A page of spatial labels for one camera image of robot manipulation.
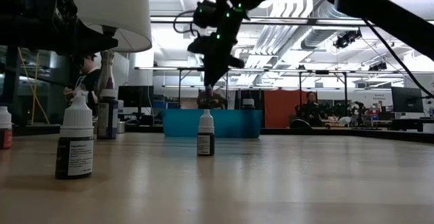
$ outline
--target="table surface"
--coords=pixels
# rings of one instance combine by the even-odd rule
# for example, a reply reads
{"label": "table surface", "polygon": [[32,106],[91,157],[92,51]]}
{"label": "table surface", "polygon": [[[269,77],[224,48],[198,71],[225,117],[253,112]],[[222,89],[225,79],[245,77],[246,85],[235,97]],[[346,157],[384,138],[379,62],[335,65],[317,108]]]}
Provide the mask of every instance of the table surface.
{"label": "table surface", "polygon": [[218,139],[122,134],[91,178],[54,179],[57,136],[0,151],[2,224],[432,223],[434,147],[345,136]]}

